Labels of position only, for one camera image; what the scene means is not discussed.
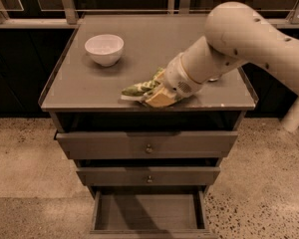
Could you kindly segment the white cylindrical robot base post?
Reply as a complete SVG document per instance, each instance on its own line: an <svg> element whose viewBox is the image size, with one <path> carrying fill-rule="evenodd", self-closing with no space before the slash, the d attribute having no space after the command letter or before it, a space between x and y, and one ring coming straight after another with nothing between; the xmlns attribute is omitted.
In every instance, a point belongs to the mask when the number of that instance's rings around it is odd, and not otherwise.
<svg viewBox="0 0 299 239"><path fill-rule="evenodd" d="M299 98L293 103L281 123L289 132L293 132L299 127Z"/></svg>

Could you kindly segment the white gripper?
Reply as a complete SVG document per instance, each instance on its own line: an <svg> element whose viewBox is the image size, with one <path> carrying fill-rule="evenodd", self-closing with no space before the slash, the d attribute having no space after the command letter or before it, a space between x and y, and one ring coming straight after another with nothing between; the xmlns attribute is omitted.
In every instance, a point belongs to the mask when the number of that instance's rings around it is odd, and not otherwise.
<svg viewBox="0 0 299 239"><path fill-rule="evenodd" d="M166 68L158 68L153 80L159 85L153 93L144 100L146 106L165 108L178 103L183 98L189 98L197 93L202 84L192 80L185 71L181 62L182 53L174 57Z"/></svg>

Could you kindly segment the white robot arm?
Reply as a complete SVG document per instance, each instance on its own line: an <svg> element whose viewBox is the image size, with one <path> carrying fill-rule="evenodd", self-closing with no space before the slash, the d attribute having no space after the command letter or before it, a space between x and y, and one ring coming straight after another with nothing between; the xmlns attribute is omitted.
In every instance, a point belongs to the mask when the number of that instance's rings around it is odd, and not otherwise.
<svg viewBox="0 0 299 239"><path fill-rule="evenodd" d="M220 4L206 17L203 36L168 63L145 103L171 106L199 92L207 81L247 63L265 70L299 97L299 40L245 4Z"/></svg>

